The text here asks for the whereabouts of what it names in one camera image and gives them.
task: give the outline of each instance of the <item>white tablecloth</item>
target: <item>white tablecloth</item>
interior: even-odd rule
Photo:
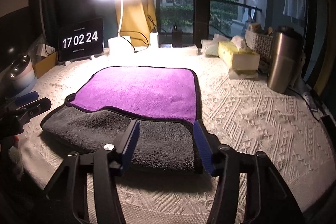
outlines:
[[[202,96],[203,121],[238,152],[267,153],[293,192],[301,210],[312,205],[335,181],[333,152],[322,126],[299,97],[271,91],[265,79],[229,80],[219,58],[161,56],[151,50],[127,58],[94,60],[56,66],[41,77],[34,90],[48,97],[52,108],[62,105],[98,70],[113,66],[182,67],[194,70]],[[47,134],[40,122],[46,114],[25,125],[20,135],[24,166],[43,188],[68,150]],[[117,180],[125,219],[131,223],[206,223],[217,179],[208,175],[172,176],[128,171]],[[88,178],[90,221],[96,223],[92,177]],[[246,176],[241,188],[236,222],[243,220]]]

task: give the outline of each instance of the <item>yellow tissue box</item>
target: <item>yellow tissue box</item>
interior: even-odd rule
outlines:
[[[233,42],[219,42],[219,57],[233,70],[258,70],[260,55],[247,48],[238,50]]]

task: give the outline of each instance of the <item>thermos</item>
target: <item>thermos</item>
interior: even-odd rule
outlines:
[[[297,76],[302,58],[303,39],[293,28],[280,26],[274,36],[267,86],[284,94]]]

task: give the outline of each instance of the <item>brown box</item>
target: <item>brown box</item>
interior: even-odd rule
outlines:
[[[50,71],[54,66],[57,65],[57,52],[49,55],[44,58],[42,61],[34,65],[34,70],[37,78],[40,78],[42,75]]]

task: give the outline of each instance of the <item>white lamp base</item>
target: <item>white lamp base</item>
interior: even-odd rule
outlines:
[[[130,42],[131,42],[131,37],[128,35],[125,35],[123,37],[110,38],[108,40],[109,51],[110,51],[109,55],[119,56],[123,54],[134,53]]]

